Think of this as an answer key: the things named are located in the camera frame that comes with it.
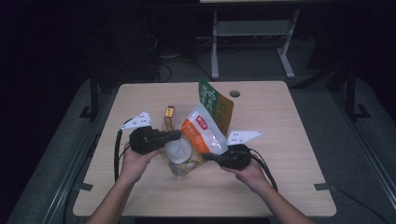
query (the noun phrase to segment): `red label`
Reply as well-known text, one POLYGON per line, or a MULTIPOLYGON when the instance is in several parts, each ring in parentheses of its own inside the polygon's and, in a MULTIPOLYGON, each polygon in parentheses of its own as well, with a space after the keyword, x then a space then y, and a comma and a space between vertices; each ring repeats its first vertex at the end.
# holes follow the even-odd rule
POLYGON ((205 120, 201 116, 198 116, 196 121, 199 124, 199 126, 201 126, 202 129, 204 129, 204 130, 207 129, 207 124, 206 124, 205 120))

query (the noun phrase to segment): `cable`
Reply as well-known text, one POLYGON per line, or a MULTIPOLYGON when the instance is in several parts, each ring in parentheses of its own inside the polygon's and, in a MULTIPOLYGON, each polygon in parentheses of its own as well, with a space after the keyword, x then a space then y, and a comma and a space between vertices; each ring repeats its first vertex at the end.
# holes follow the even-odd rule
POLYGON ((277 191, 277 184, 274 180, 274 177, 272 176, 270 169, 268 168, 267 164, 264 161, 264 158, 262 157, 262 155, 260 155, 260 153, 252 148, 250 148, 251 151, 254 151, 256 154, 258 154, 260 156, 260 160, 254 156, 251 156, 251 158, 253 160, 255 160, 256 162, 259 163, 259 165, 262 167, 262 169, 264 170, 265 174, 267 175, 268 179, 271 182, 271 185, 273 186, 273 188, 277 191))
POLYGON ((235 43, 233 39, 228 40, 229 43, 226 42, 227 39, 224 39, 225 43, 220 43, 218 41, 218 52, 221 52, 223 54, 234 54, 237 52, 240 52, 242 49, 242 44, 240 43, 235 43))
POLYGON ((357 200, 356 198, 354 198, 353 196, 351 196, 350 194, 346 193, 345 191, 341 190, 341 189, 337 189, 338 192, 342 193, 343 195, 347 196, 350 200, 354 201, 355 203, 358 203, 359 205, 361 205, 362 207, 364 207, 365 209, 369 210, 370 212, 372 212, 374 215, 376 215, 379 219, 381 219, 384 223, 390 224, 390 222, 388 222, 384 217, 382 217, 381 215, 379 215, 374 209, 370 208, 369 206, 367 206, 366 204, 362 203, 361 201, 357 200))
POLYGON ((189 62, 189 61, 183 61, 183 62, 167 62, 167 63, 190 63, 190 64, 193 64, 193 65, 197 66, 198 68, 200 68, 208 77, 210 77, 210 75, 206 72, 206 70, 205 70, 203 67, 201 67, 200 65, 198 65, 197 63, 192 63, 192 62, 189 62))
POLYGON ((128 148, 131 148, 131 145, 129 145, 127 148, 125 148, 125 149, 122 151, 122 153, 121 153, 120 156, 119 156, 119 162, 120 162, 120 159, 121 159, 122 155, 125 153, 125 151, 126 151, 128 148))
POLYGON ((210 36, 197 37, 196 39, 199 40, 199 41, 207 39, 207 41, 205 43, 203 43, 203 44, 197 43, 196 50, 198 52, 202 51, 203 49, 207 49, 207 48, 212 46, 212 37, 210 37, 210 36))
POLYGON ((128 73, 134 73, 131 70, 129 70, 127 67, 125 67, 124 65, 122 65, 121 62, 117 61, 115 58, 113 58, 109 53, 107 53, 104 49, 102 49, 100 46, 98 46, 94 40, 92 40, 91 38, 89 38, 91 40, 91 42, 93 43, 93 45, 99 49, 102 53, 104 53, 108 59, 110 59, 111 61, 113 61, 113 63, 115 63, 119 68, 125 70, 128 73))
POLYGON ((180 58, 181 56, 183 56, 182 54, 173 54, 173 55, 169 55, 169 56, 161 56, 160 58, 166 61, 171 61, 174 60, 176 58, 180 58))
POLYGON ((163 80, 163 78, 161 77, 160 71, 158 71, 158 69, 157 69, 159 81, 161 81, 162 83, 165 83, 165 82, 169 81, 169 80, 171 79, 172 75, 173 75, 172 69, 171 69, 169 66, 166 66, 165 64, 162 64, 162 63, 160 63, 158 66, 165 67, 165 68, 167 68, 168 71, 169 71, 169 76, 168 76, 168 78, 167 78, 166 80, 163 80))
POLYGON ((122 130, 119 129, 119 131, 117 132, 116 145, 114 146, 114 181, 116 181, 119 178, 119 169, 120 169, 119 154, 120 154, 121 138, 122 138, 122 130))
POLYGON ((153 52, 157 48, 158 39, 155 37, 155 35, 146 35, 146 37, 154 39, 154 46, 151 49, 148 49, 149 51, 153 52))

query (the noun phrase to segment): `white stand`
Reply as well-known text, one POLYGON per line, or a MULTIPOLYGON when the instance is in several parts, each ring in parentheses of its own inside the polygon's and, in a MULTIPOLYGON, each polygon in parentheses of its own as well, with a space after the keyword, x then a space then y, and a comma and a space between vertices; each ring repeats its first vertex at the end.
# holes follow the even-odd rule
POLYGON ((217 54, 218 36, 231 35, 284 35, 285 44, 278 49, 278 55, 288 78, 294 78, 289 60, 286 56, 293 36, 300 9, 294 9, 291 20, 282 21, 218 21, 218 12, 213 15, 213 46, 211 54, 212 79, 219 79, 219 65, 217 54))

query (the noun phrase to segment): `wooden table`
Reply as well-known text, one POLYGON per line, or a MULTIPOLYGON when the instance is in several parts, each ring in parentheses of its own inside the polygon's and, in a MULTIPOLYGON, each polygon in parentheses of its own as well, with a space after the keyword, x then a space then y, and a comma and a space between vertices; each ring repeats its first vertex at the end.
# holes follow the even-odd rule
MULTIPOLYGON (((264 131, 264 135, 247 142, 247 146, 262 154, 279 192, 308 216, 333 216, 336 209, 330 192, 316 191, 314 187, 325 180, 286 84, 281 81, 211 84, 234 102, 230 130, 264 131), (241 95, 232 98, 229 92, 233 90, 241 95)), ((121 86, 84 180, 92 189, 80 191, 75 215, 90 216, 114 184, 114 145, 124 121, 148 111, 152 127, 161 129, 168 105, 198 103, 195 82, 121 86)), ((124 131, 122 146, 131 131, 124 131)), ((177 179, 158 156, 134 186, 122 215, 269 217, 272 214, 256 194, 213 161, 177 179)))

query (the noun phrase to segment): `table hole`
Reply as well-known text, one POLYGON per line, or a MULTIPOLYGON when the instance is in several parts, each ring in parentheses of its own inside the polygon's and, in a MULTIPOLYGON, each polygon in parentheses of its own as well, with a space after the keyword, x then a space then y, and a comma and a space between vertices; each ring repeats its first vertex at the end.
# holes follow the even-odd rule
POLYGON ((233 98, 238 98, 241 95, 241 92, 239 92, 239 91, 230 91, 230 95, 233 98))

